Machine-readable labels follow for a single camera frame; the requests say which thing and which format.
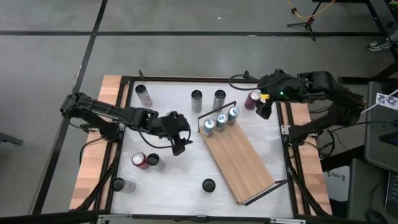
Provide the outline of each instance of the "white table surface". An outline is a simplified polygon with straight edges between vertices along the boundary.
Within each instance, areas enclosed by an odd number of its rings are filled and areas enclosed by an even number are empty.
[[[209,215],[218,217],[281,217],[292,218],[289,187],[287,184],[260,198],[254,203],[244,206],[236,203],[211,152],[197,131],[197,118],[212,110],[216,90],[226,92],[225,104],[236,101],[240,109],[238,123],[250,140],[256,152],[264,161],[275,181],[286,179],[286,169],[282,143],[279,132],[276,106],[268,120],[262,119],[255,111],[244,107],[248,91],[231,88],[227,83],[188,83],[188,82],[134,82],[134,88],[146,86],[152,106],[141,104],[134,89],[131,106],[156,110],[159,116],[169,111],[184,114],[192,129],[192,144],[185,146],[185,152],[173,156],[171,148],[154,149],[148,146],[137,132],[127,129],[118,169],[118,177],[136,183],[136,189],[130,194],[115,192],[111,205],[111,213],[146,214],[146,215]],[[254,87],[254,84],[237,84],[243,87]],[[200,113],[191,108],[191,92],[200,90],[203,93],[203,106]],[[144,134],[144,137],[156,146],[166,146],[170,142],[156,136]],[[145,155],[157,153],[165,162],[165,169],[141,170],[134,167],[131,157],[136,152]],[[211,178],[216,182],[212,193],[205,192],[201,184]]]

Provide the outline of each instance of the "concrete floor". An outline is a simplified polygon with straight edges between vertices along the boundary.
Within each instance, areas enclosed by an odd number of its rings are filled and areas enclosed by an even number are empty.
[[[294,1],[301,15],[316,6]],[[372,1],[381,21],[391,19],[382,1]],[[93,29],[101,0],[0,1],[0,30]],[[281,0],[113,0],[100,31],[295,32],[300,22]],[[336,3],[319,17],[316,32],[377,32],[364,4]],[[88,36],[0,36],[0,131],[24,140],[0,144],[0,216],[29,212],[61,119],[59,107],[72,90]],[[308,37],[97,37],[81,91],[98,96],[103,75],[229,77],[244,70],[261,77],[275,68],[296,74],[326,70],[335,77],[371,77],[392,63],[388,50],[373,53],[370,38]],[[349,86],[366,96],[365,86]],[[314,110],[329,102],[310,105]],[[339,132],[347,147],[364,141],[364,126]],[[86,134],[69,128],[43,212],[68,210]],[[322,146],[327,135],[318,140]],[[343,151],[338,145],[336,152]]]

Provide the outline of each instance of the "soda can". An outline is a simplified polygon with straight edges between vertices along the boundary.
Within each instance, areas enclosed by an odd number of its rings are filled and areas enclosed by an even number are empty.
[[[146,169],[149,167],[146,156],[142,152],[138,152],[132,155],[131,163],[140,169]]]
[[[237,107],[233,106],[233,107],[229,108],[227,124],[231,125],[231,126],[234,125],[236,119],[238,118],[238,115],[239,115],[239,109]]]
[[[152,100],[150,99],[147,88],[144,85],[136,86],[136,93],[143,105],[150,106],[152,105]]]
[[[224,105],[225,92],[223,90],[217,90],[214,94],[213,110],[220,108]]]
[[[224,131],[228,117],[225,114],[219,114],[216,121],[216,130]]]
[[[147,157],[149,167],[155,170],[163,170],[165,163],[160,159],[159,155],[156,153],[149,154]]]
[[[248,110],[254,110],[256,108],[256,103],[259,100],[260,100],[260,93],[257,91],[252,91],[248,94],[248,97],[244,102],[244,107]]]
[[[198,113],[201,111],[202,93],[199,90],[193,90],[191,93],[192,111]]]
[[[120,177],[116,178],[112,182],[112,189],[115,192],[130,193],[136,188],[136,184],[133,181],[128,181]]]
[[[216,123],[214,122],[214,120],[211,118],[207,118],[205,120],[205,124],[203,125],[203,134],[207,137],[211,136],[213,134],[215,126]]]

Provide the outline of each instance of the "wooden tray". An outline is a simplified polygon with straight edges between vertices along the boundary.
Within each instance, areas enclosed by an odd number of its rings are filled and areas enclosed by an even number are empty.
[[[275,184],[261,158],[237,122],[210,137],[200,134],[224,175],[236,201],[246,205]]]

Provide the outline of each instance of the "tripod stand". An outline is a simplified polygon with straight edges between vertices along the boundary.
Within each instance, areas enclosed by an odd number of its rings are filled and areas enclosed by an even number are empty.
[[[295,26],[304,27],[304,28],[306,28],[308,31],[310,31],[310,35],[311,35],[312,41],[316,41],[316,40],[315,40],[315,36],[314,36],[314,34],[313,34],[313,32],[312,32],[312,27],[311,27],[311,25],[312,25],[312,22],[315,20],[315,19],[313,18],[313,15],[317,12],[319,6],[321,6],[321,3],[322,3],[321,1],[318,3],[317,7],[316,7],[315,10],[312,12],[311,17],[308,19],[307,22],[298,22],[298,23],[294,23],[294,24],[287,24],[286,26],[287,26],[287,27],[295,27]],[[293,8],[293,9],[292,9],[292,13],[294,13],[295,11],[297,11],[297,9],[296,9],[296,8]]]

